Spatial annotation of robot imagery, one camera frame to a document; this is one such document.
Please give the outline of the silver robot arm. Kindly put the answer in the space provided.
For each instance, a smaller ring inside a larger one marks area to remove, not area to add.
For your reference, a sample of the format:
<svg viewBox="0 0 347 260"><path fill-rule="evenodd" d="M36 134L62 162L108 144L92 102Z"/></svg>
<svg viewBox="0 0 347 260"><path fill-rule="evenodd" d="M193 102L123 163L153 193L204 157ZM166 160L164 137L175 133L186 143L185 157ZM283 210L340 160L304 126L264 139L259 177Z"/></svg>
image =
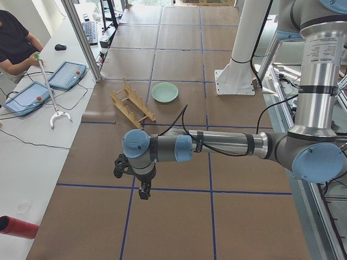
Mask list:
<svg viewBox="0 0 347 260"><path fill-rule="evenodd" d="M213 151L231 157L255 155L274 161L310 183L339 177L346 156L331 128L338 74L346 35L346 1L281 1L279 35L305 41L294 125L286 133L226 133L169 128L149 136L127 132L114 175L135 176L139 196L150 197L156 163L189 161L194 153Z"/></svg>

